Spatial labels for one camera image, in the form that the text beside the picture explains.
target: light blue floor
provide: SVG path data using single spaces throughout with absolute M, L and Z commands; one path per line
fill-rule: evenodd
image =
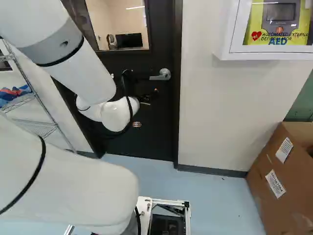
M 140 181 L 140 195 L 191 203 L 192 235 L 265 235 L 244 179 L 179 172 L 172 163 L 105 155 Z M 66 225 L 0 223 L 1 235 L 63 235 Z M 77 229 L 75 235 L 89 235 Z

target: automated external defibrillator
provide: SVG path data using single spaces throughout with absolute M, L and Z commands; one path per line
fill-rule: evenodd
M 253 0 L 243 45 L 307 45 L 306 0 Z

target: white label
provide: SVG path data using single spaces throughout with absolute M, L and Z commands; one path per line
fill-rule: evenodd
M 276 157 L 282 162 L 284 163 L 286 158 L 288 157 L 288 155 L 290 154 L 290 151 L 293 148 L 293 144 L 292 142 L 289 140 L 289 138 L 285 138 L 285 140 L 283 141 L 282 145 L 280 146 L 280 148 L 277 150 L 276 152 Z
M 265 176 L 265 178 L 268 181 L 269 186 L 272 189 L 275 196 L 277 197 L 277 199 L 280 198 L 286 192 L 285 188 L 278 180 L 274 170 L 271 170 L 270 173 Z

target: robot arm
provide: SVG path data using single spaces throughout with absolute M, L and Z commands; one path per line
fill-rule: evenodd
M 58 0 L 1 1 L 0 35 L 78 95 L 77 108 L 114 132 L 130 121 L 126 97 L 107 102 L 115 83 Z M 139 102 L 129 97 L 133 114 Z
M 121 131 L 139 108 L 135 98 L 107 102 L 116 91 L 111 75 L 58 0 L 0 0 L 0 35 L 78 95 L 87 117 Z M 87 159 L 53 145 L 8 120 L 0 111 L 0 211 L 16 198 L 39 165 L 27 192 L 0 219 L 62 222 L 101 235 L 127 227 L 138 180 L 127 169 Z

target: baseboard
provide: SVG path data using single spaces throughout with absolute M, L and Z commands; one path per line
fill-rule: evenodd
M 208 168 L 208 167 L 194 166 L 194 165 L 182 165 L 182 164 L 178 164 L 177 170 L 193 172 L 193 173 L 209 174 L 209 175 L 229 176 L 229 177 L 236 177 L 236 178 L 245 178 L 248 173 L 246 171 L 239 171 L 239 170 L 225 170 L 225 169 Z
M 91 153 L 91 152 L 77 151 L 77 154 L 82 155 L 84 157 L 88 157 L 88 158 L 99 159 L 99 157 L 95 153 Z

